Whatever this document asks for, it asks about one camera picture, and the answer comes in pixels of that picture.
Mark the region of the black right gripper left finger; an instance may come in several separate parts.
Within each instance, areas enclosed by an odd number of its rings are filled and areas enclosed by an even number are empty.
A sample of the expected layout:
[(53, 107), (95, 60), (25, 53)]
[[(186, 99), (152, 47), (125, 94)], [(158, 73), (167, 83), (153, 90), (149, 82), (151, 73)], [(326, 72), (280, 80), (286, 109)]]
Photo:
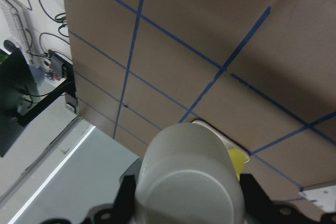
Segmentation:
[(124, 176), (112, 205), (91, 208), (80, 223), (129, 223), (134, 214), (135, 189), (135, 176)]

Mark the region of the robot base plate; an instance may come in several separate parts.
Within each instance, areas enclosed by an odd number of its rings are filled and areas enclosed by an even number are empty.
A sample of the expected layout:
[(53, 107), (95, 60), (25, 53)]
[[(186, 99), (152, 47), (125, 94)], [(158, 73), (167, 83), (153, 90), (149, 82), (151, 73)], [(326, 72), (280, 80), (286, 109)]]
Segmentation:
[(335, 182), (304, 187), (299, 191), (299, 195), (323, 212), (335, 212)]

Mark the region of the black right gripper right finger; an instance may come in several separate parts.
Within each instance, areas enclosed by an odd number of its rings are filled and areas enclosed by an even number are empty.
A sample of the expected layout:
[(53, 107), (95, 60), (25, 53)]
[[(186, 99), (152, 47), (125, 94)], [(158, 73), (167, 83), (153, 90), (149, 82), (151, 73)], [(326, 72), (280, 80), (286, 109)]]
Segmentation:
[(252, 174), (240, 175), (248, 223), (335, 223), (335, 212), (315, 221), (291, 204), (272, 201)]

